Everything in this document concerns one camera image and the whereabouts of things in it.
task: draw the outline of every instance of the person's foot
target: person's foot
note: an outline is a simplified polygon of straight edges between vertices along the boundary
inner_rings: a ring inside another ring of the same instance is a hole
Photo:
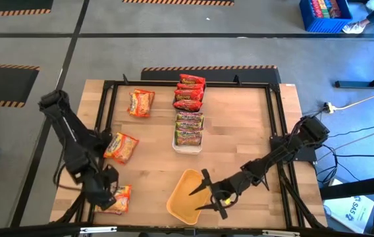
[[[346,26],[344,26],[342,31],[345,34],[361,34],[363,33],[364,28],[365,26],[362,25],[360,22],[354,22],[354,23],[347,24]]]

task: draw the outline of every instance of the gray floor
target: gray floor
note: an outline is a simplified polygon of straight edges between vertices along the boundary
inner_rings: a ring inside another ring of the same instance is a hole
[[[0,18],[0,32],[72,32],[82,1],[56,2],[51,15]],[[297,5],[297,0],[241,0],[234,8],[206,8],[97,0],[90,3],[82,32],[305,33]],[[351,5],[351,9],[354,19],[367,15],[362,5]],[[374,28],[365,33],[374,33]],[[0,109],[0,227],[7,226],[13,212],[43,122],[36,103],[55,87],[69,41],[0,39],[0,63],[41,66],[26,106]],[[121,80],[125,73],[130,80],[139,80],[146,66],[200,65],[277,65],[282,82],[296,84],[303,113],[318,110],[326,101],[341,107],[374,95],[374,90],[332,87],[335,80],[374,78],[374,39],[79,39],[64,90],[77,110],[86,79]],[[332,135],[373,126],[374,99],[323,115],[323,122]],[[337,147],[370,132],[332,138],[326,144]],[[60,151],[51,131],[22,224],[48,222],[55,196],[51,178]],[[325,152],[321,148],[317,154]],[[374,154],[374,136],[338,153]],[[374,177],[374,158],[341,158],[340,162],[359,179]],[[332,164],[328,156],[317,169]],[[354,181],[342,168],[337,176]]]

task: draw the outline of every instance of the blue bin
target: blue bin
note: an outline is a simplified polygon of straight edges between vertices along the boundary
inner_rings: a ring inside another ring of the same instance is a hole
[[[300,10],[304,27],[308,32],[339,33],[352,20],[346,0],[336,0],[341,18],[317,18],[313,14],[311,0],[301,0]]]

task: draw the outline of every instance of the orange bowl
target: orange bowl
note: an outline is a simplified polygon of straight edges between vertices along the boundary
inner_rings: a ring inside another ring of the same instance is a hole
[[[196,208],[205,205],[211,192],[208,188],[189,196],[201,184],[202,176],[199,172],[188,169],[182,174],[171,197],[167,202],[167,210],[174,217],[186,224],[196,224],[201,210]]]

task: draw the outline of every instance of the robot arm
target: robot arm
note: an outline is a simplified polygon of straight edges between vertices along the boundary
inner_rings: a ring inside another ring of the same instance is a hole
[[[63,145],[65,168],[73,181],[83,184],[82,192],[88,202],[104,210],[110,207],[115,203],[111,183],[118,186],[119,174],[111,166],[102,170],[96,161],[107,149],[110,136],[88,130],[71,110],[64,91],[55,90],[43,96],[39,106]]]
[[[285,136],[276,149],[261,159],[247,162],[241,167],[241,171],[231,177],[212,183],[208,171],[203,169],[201,172],[204,179],[199,187],[190,195],[209,187],[212,194],[211,204],[198,207],[197,209],[213,209],[214,211],[219,211],[223,219],[227,218],[228,215],[225,209],[235,205],[241,193],[247,190],[251,185],[257,186],[260,183],[264,183],[266,188],[269,189],[265,175],[270,167],[279,161],[284,161],[285,163],[291,162],[294,155],[303,147],[314,147],[315,149],[321,147],[321,144],[326,141],[328,133],[329,130],[316,117],[303,117],[296,124],[292,133]],[[286,189],[298,203],[298,206],[302,209],[310,225],[320,228],[323,227],[308,211],[299,195],[292,188],[283,170],[281,170],[280,176],[282,183],[285,184]],[[229,203],[224,206],[221,201],[227,200],[232,194],[236,195],[235,200],[229,201]]]

